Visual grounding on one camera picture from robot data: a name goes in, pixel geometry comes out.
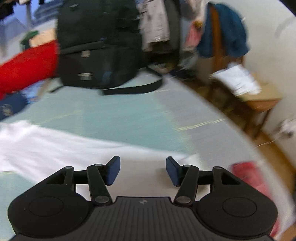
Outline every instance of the blue jacket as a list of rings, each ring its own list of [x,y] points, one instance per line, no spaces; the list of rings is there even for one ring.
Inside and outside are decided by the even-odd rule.
[[[207,20],[205,23],[204,34],[197,46],[197,51],[201,57],[213,57],[213,36],[212,21],[209,5],[207,6]],[[246,45],[246,30],[241,22],[239,15],[224,4],[213,4],[219,13],[220,28],[222,33],[222,45],[226,53],[232,57],[241,57],[249,49]]]

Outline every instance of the chair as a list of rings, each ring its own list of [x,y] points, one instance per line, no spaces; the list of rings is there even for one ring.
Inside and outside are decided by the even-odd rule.
[[[226,56],[226,52],[222,45],[222,33],[219,23],[219,13],[213,5],[210,6],[211,20],[212,20],[212,32],[213,32],[213,71],[224,69],[230,62],[237,62],[244,64],[244,57],[233,58]],[[223,109],[225,110],[231,103],[242,104],[246,107],[249,115],[244,127],[244,132],[248,132],[252,127],[253,122],[256,120],[260,113],[265,112],[263,120],[255,127],[253,138],[257,138],[262,127],[266,123],[271,110],[282,99],[281,94],[272,84],[266,84],[258,81],[261,85],[262,91],[258,95],[241,95],[235,96],[232,91],[217,79],[213,79],[210,84],[210,90],[208,93],[208,101],[211,101],[216,89],[222,89],[229,96]]]

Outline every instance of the black backpack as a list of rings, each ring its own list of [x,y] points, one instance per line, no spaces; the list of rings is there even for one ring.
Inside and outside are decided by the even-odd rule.
[[[105,95],[158,89],[162,78],[148,85],[110,89],[143,67],[138,24],[135,0],[65,0],[57,25],[58,74],[63,84],[102,89]]]

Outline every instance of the chair backrest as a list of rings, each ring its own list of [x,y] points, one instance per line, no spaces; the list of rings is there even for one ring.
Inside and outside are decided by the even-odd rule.
[[[244,57],[234,58],[226,56],[222,44],[222,33],[219,22],[219,13],[213,5],[210,5],[212,33],[213,33],[213,71],[225,69],[230,62],[244,63]]]

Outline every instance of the bedsheet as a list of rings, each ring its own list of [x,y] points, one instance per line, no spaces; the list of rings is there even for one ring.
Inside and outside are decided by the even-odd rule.
[[[141,71],[126,86],[150,83],[155,78]],[[49,88],[56,87],[57,81]],[[102,96],[98,90],[63,87],[45,94],[39,102],[5,122],[18,120],[90,138],[184,154],[198,153],[204,170],[217,165],[228,168],[236,162],[254,160],[270,186],[279,211],[281,230],[277,238],[295,221],[289,192],[244,133],[170,75],[165,76],[162,88],[141,95]],[[0,199],[5,196],[5,200],[0,200],[0,223],[5,221],[6,227],[9,224],[3,210],[30,186],[21,180],[13,173],[0,176],[0,183],[3,183]],[[12,234],[11,230],[4,229],[6,231],[0,230],[0,239],[7,239]]]

